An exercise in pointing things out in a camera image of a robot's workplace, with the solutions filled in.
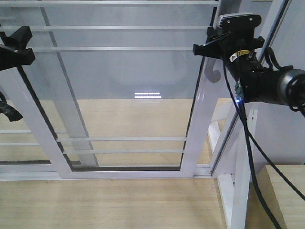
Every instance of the yellow label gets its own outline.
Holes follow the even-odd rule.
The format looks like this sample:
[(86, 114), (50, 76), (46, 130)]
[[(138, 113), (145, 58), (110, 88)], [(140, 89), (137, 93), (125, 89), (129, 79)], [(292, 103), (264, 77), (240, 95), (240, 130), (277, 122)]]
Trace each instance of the yellow label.
[(237, 51), (236, 53), (234, 53), (232, 56), (230, 56), (230, 61), (233, 62), (235, 61), (238, 57), (242, 56), (242, 55), (247, 55), (249, 54), (250, 51), (249, 50), (240, 50), (240, 51)]

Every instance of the white wooden support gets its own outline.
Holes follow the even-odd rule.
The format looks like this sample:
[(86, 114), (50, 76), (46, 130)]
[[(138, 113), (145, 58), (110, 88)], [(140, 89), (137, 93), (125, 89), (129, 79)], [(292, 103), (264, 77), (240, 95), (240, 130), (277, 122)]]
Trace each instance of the white wooden support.
[(215, 110), (214, 110), (214, 113), (212, 116), (212, 122), (227, 118), (231, 106), (232, 106), (232, 103), (226, 103), (224, 105), (215, 107)]
[(220, 129), (218, 122), (211, 122), (208, 129), (208, 136), (209, 136), (209, 142), (211, 146), (212, 153), (215, 150), (215, 147), (217, 145), (219, 136), (220, 136)]
[[(250, 110), (247, 123), (248, 129), (254, 136), (257, 120), (257, 110)], [(250, 167), (244, 130), (241, 129), (238, 139), (235, 185), (232, 208), (231, 228), (244, 229), (247, 214), (247, 201), (249, 194)]]
[(224, 209), (224, 218), (227, 228), (231, 228), (234, 186), (231, 174), (218, 176), (218, 187)]

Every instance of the white frame post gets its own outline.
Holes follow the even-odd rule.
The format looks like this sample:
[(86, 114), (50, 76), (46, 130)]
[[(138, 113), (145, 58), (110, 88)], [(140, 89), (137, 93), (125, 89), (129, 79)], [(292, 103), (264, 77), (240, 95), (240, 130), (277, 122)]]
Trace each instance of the white frame post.
[[(247, 119), (248, 129), (252, 135), (255, 135), (256, 121), (258, 110), (250, 110)], [(247, 154), (247, 146), (245, 141), (244, 129), (242, 128), (238, 139), (236, 171), (235, 171), (235, 184), (234, 184), (234, 197), (232, 206), (232, 220), (231, 228), (244, 229), (246, 214), (247, 214), (247, 201), (249, 195), (249, 182), (250, 182), (250, 166)]]

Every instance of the glass panel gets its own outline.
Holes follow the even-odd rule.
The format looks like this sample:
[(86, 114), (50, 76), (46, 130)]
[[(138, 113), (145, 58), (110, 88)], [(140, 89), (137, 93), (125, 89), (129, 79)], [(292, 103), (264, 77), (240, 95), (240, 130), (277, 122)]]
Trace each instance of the glass panel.
[(46, 7), (51, 25), (168, 26), (209, 24), (213, 5)]
[(90, 136), (185, 137), (191, 99), (78, 100)]
[(179, 153), (124, 153), (97, 154), (99, 165), (103, 166), (166, 166), (180, 165)]
[[(216, 104), (215, 110), (220, 108), (220, 109), (222, 109), (222, 112), (225, 112), (227, 110), (227, 108), (230, 107), (231, 104), (232, 104), (231, 98), (219, 98), (217, 100), (217, 104)], [(217, 125), (213, 125), (213, 127), (214, 128), (218, 127), (219, 131), (221, 132), (223, 130), (225, 121), (226, 121), (226, 118), (219, 119), (219, 120), (215, 121), (218, 124), (218, 126)], [(200, 155), (200, 158), (199, 158), (199, 161), (198, 161), (199, 164), (208, 164), (211, 161), (211, 158), (212, 158), (212, 155), (213, 155), (213, 151), (212, 151), (212, 146), (211, 146), (210, 139), (213, 136), (210, 136), (209, 134), (210, 133), (207, 134), (207, 136), (205, 138), (205, 141), (203, 143), (203, 151), (202, 151), (202, 153)]]
[[(9, 8), (31, 26), (200, 26), (154, 30), (55, 30), (33, 32), (36, 60), (24, 69), (56, 132), (65, 137), (185, 137), (203, 43), (215, 5), (70, 5)], [(37, 47), (74, 46), (72, 52)], [(92, 51), (81, 47), (142, 47), (140, 51)], [(163, 47), (168, 51), (146, 51)], [(65, 150), (179, 149), (172, 142), (63, 142)], [(179, 165), (181, 153), (97, 154), (100, 166)], [(69, 155), (71, 161), (83, 158)]]

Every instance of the white metal frame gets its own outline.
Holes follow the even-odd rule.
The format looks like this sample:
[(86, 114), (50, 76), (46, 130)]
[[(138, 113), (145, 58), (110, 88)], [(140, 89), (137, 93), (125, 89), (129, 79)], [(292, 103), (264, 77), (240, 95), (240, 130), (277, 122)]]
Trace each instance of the white metal frame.
[[(94, 4), (94, 5), (143, 5), (143, 4), (208, 4), (212, 6), (218, 6), (219, 1), (5, 1), (0, 2), (0, 7), (46, 7), (46, 6), (63, 6), (72, 4)], [(70, 29), (205, 29), (203, 27), (71, 27)], [(55, 28), (48, 25), (46, 21), (46, 26), (37, 29), (62, 29)], [(64, 51), (98, 51), (98, 50), (138, 50), (138, 51), (191, 51), (191, 47), (54, 47), (50, 48), (38, 48), (34, 47), (34, 52), (64, 52)], [(203, 147), (203, 139), (205, 139), (209, 123), (211, 121), (215, 104), (217, 102), (217, 96), (215, 96), (214, 91), (219, 89), (219, 85), (223, 84), (223, 81), (219, 83), (211, 83), (208, 81), (207, 77), (203, 73), (200, 85), (198, 88), (198, 93), (194, 102), (193, 115), (190, 121), (189, 134), (186, 138), (175, 138), (171, 140), (187, 140), (185, 149), (179, 150), (178, 153), (183, 152), (183, 160), (181, 164), (181, 169), (178, 171), (90, 171), (90, 172), (73, 172), (69, 167), (68, 163), (65, 161), (64, 153), (61, 152), (57, 145), (58, 140), (54, 139), (50, 130), (47, 128), (45, 121), (40, 114), (33, 98), (31, 97), (25, 83), (21, 79), (19, 73), (16, 69), (9, 69), (0, 72), (1, 85), (5, 88), (6, 93), (10, 99), (14, 102), (16, 108), (24, 115), (24, 120), (28, 124), (31, 132), (35, 135), (38, 143), (44, 149), (47, 156), (52, 162), (53, 168), (58, 172), (61, 178), (148, 178), (148, 177), (211, 177), (209, 172), (209, 165), (199, 165), (197, 166), (199, 156)], [(69, 138), (72, 142), (80, 142), (82, 140), (91, 141), (92, 138)], [(95, 153), (90, 150), (76, 150), (75, 152), (81, 152), (83, 154), (85, 151), (90, 153)], [(34, 167), (34, 165), (24, 167), (24, 170)]]
[(214, 5), (218, 1), (0, 1), (0, 7), (47, 7), (64, 5)]

